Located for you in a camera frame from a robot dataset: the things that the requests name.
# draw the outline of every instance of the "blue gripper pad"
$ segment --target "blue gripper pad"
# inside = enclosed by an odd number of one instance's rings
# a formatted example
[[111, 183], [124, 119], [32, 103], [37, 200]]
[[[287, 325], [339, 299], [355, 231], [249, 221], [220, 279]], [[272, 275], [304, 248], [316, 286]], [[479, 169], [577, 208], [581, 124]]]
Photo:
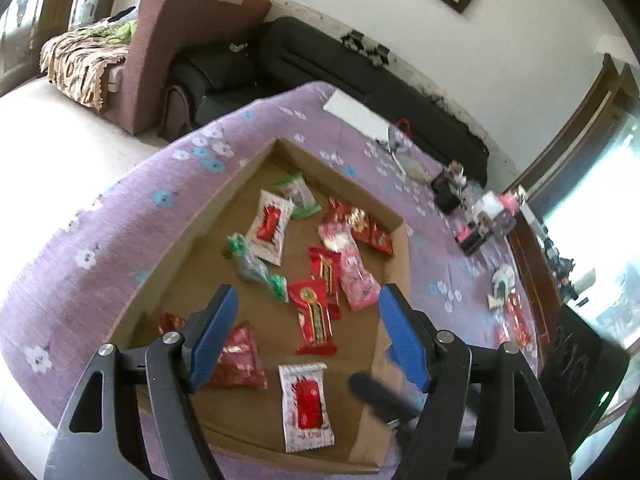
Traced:
[[380, 317], [391, 339], [392, 359], [398, 362], [407, 381], [415, 384], [420, 391], [426, 391], [431, 377], [427, 370], [424, 346], [386, 285], [380, 291], [378, 305]]
[[191, 393], [211, 379], [237, 316], [238, 293], [230, 285], [221, 285], [207, 308], [193, 314], [185, 325], [183, 358]]

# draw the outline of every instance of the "small box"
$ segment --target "small box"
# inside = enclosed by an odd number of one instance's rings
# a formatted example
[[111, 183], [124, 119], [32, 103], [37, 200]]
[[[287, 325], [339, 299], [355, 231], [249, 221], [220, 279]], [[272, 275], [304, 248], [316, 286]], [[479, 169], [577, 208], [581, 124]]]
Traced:
[[[258, 349], [269, 381], [265, 391], [250, 388], [198, 391], [193, 407], [204, 436], [216, 452], [263, 460], [281, 468], [324, 474], [375, 473], [382, 466], [391, 431], [375, 419], [349, 391], [351, 374], [369, 370], [399, 392], [401, 371], [386, 357], [390, 345], [377, 305], [352, 312], [340, 294], [342, 319], [332, 323], [335, 356], [297, 356], [303, 342], [298, 313], [292, 304], [276, 303], [257, 283], [246, 283], [225, 258], [226, 237], [244, 234], [257, 212], [260, 189], [272, 192], [274, 181], [303, 171], [316, 201], [327, 210], [329, 196], [351, 203], [377, 218], [392, 233], [394, 256], [360, 244], [365, 267], [381, 285], [396, 283], [409, 298], [410, 265], [406, 225], [394, 211], [318, 158], [288, 140], [272, 142], [241, 168], [191, 220], [164, 258], [140, 286], [137, 295], [113, 327], [110, 341], [120, 349], [148, 344], [158, 336], [160, 312], [187, 318], [203, 309], [221, 283], [233, 285], [239, 296], [238, 322], [255, 327]], [[289, 281], [310, 277], [307, 249], [320, 246], [322, 213], [292, 220], [286, 229], [282, 266], [272, 273]], [[285, 453], [282, 391], [278, 365], [324, 362], [324, 390], [335, 445], [295, 454]], [[149, 410], [145, 395], [141, 408]]]

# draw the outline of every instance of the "blanket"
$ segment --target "blanket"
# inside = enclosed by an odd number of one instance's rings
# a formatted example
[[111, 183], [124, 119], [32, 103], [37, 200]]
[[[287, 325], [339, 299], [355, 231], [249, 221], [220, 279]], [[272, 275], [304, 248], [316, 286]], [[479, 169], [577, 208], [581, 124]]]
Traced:
[[134, 30], [134, 23], [104, 21], [61, 34], [42, 47], [40, 69], [66, 96], [99, 112], [102, 74], [107, 66], [126, 58]]

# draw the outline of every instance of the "candy wrapper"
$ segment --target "candy wrapper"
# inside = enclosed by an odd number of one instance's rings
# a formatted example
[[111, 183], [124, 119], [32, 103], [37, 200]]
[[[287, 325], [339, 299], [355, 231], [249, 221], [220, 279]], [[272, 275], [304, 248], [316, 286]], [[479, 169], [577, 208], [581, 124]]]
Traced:
[[[183, 318], [164, 312], [160, 315], [158, 332], [161, 335], [180, 332], [184, 323]], [[267, 385], [267, 376], [258, 355], [254, 327], [248, 321], [242, 322], [229, 333], [211, 380], [201, 388], [246, 386], [266, 390]]]
[[520, 348], [524, 348], [531, 342], [531, 332], [527, 328], [527, 323], [524, 321], [522, 304], [516, 292], [508, 295], [504, 310], [511, 325], [511, 333], [515, 336], [516, 343], [518, 343]]
[[298, 308], [305, 344], [296, 354], [334, 355], [337, 348], [331, 332], [331, 320], [323, 280], [308, 280], [289, 285], [289, 297]]
[[340, 306], [338, 306], [338, 278], [340, 277], [340, 253], [334, 253], [329, 249], [311, 247], [308, 250], [311, 258], [311, 278], [323, 280], [326, 289], [329, 317], [340, 319]]
[[352, 310], [360, 310], [378, 302], [380, 284], [364, 268], [360, 251], [348, 224], [321, 224], [318, 234], [324, 246], [340, 253], [340, 285]]
[[334, 197], [329, 197], [329, 208], [330, 212], [324, 217], [322, 223], [347, 223], [351, 226], [351, 235], [354, 240], [393, 255], [391, 234], [379, 227], [378, 222], [362, 209], [339, 202]]
[[306, 218], [322, 211], [322, 208], [316, 203], [316, 199], [306, 186], [302, 173], [278, 180], [273, 185], [293, 202], [294, 209], [291, 215], [293, 220]]
[[163, 312], [158, 319], [158, 332], [160, 335], [167, 332], [180, 332], [185, 323], [183, 318], [174, 316], [171, 312]]
[[248, 282], [263, 283], [269, 287], [276, 301], [286, 303], [289, 300], [287, 295], [287, 280], [282, 276], [274, 274], [271, 276], [267, 266], [256, 258], [246, 246], [244, 237], [239, 233], [226, 238], [227, 248], [236, 264], [236, 270], [242, 279]]
[[334, 444], [322, 384], [325, 369], [324, 363], [278, 366], [287, 453]]
[[246, 246], [258, 258], [274, 265], [282, 262], [284, 231], [293, 213], [293, 203], [262, 190], [258, 213], [247, 232]]

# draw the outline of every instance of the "white paper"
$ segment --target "white paper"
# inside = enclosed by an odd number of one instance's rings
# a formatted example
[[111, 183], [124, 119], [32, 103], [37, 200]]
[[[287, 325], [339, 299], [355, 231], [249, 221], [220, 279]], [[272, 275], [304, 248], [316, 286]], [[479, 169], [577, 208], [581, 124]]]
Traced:
[[370, 139], [389, 141], [390, 123], [341, 90], [335, 91], [324, 104], [324, 111], [342, 119]]
[[[278, 366], [280, 384], [282, 386], [282, 425], [284, 427], [284, 443], [287, 453], [295, 453], [307, 449], [332, 446], [334, 444], [334, 432], [329, 424], [324, 400], [324, 386], [322, 375], [326, 365], [314, 363], [308, 365]], [[322, 427], [316, 430], [301, 430], [296, 420], [296, 394], [294, 387], [299, 380], [308, 379], [318, 382], [320, 403], [322, 406]]]

